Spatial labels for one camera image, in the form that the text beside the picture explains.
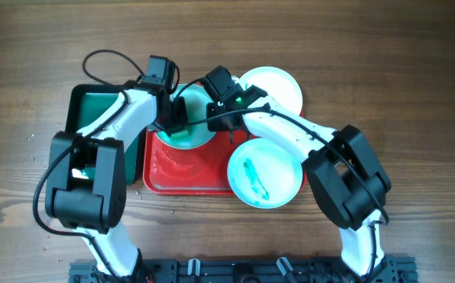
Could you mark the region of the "green sponge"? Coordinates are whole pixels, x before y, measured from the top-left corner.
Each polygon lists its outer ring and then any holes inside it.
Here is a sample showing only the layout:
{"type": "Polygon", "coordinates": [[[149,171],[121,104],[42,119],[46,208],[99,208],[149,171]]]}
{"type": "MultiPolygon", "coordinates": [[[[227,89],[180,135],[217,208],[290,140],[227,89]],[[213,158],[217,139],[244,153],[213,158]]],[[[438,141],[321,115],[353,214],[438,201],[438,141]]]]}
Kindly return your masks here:
{"type": "Polygon", "coordinates": [[[183,140],[188,139],[190,136],[190,133],[187,128],[183,128],[177,132],[170,133],[169,139],[172,142],[182,142],[183,140]]]}

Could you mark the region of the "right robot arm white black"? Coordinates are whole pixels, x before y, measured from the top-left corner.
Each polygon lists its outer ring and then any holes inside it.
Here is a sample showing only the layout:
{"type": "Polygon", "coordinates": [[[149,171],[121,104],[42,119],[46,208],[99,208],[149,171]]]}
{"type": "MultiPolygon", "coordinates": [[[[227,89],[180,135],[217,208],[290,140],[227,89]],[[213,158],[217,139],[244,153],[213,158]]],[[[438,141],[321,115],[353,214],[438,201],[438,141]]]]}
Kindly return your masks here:
{"type": "Polygon", "coordinates": [[[378,228],[389,223],[384,205],[391,182],[364,134],[351,125],[335,130],[312,123],[257,86],[204,89],[213,100],[208,124],[245,127],[303,165],[318,207],[339,227],[342,261],[371,281],[383,258],[378,228]]]}

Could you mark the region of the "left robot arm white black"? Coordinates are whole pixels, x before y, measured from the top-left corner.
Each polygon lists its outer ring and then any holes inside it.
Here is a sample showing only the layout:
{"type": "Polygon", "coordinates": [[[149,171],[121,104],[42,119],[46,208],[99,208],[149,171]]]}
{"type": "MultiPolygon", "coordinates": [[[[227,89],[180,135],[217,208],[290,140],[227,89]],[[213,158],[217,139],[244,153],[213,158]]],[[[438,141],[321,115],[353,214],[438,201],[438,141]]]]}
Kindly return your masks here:
{"type": "Polygon", "coordinates": [[[147,127],[169,131],[187,120],[177,89],[152,83],[81,84],[72,90],[67,125],[51,141],[39,181],[62,236],[81,237],[96,258],[89,273],[105,282],[151,282],[152,272],[121,221],[126,205],[125,152],[147,127]]]}

